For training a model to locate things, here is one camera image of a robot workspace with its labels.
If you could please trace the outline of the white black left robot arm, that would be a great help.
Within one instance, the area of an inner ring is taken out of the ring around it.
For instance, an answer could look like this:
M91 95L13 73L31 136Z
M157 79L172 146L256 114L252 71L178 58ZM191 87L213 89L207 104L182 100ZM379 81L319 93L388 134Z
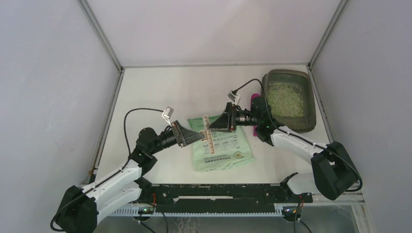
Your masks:
M105 217L123 205L135 200L147 202L152 190L138 184L138 180L156 164L154 154L204 138L203 133L187 129L179 121L172 122L169 130L160 134L152 128L142 129L135 149L123 164L93 183L73 185L65 191L50 228L56 232L92 233Z

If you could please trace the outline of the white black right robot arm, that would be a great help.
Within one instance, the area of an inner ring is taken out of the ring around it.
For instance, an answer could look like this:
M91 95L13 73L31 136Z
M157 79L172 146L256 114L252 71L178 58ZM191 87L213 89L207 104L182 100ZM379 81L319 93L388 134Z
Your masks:
M362 178L343 144L316 142L294 132L273 117L264 97L252 99L249 110L228 102L209 129L233 133L238 126L253 126L260 141L287 150L311 166L311 172L296 172L283 180L283 200L293 202L308 193L336 200L344 192L361 190Z

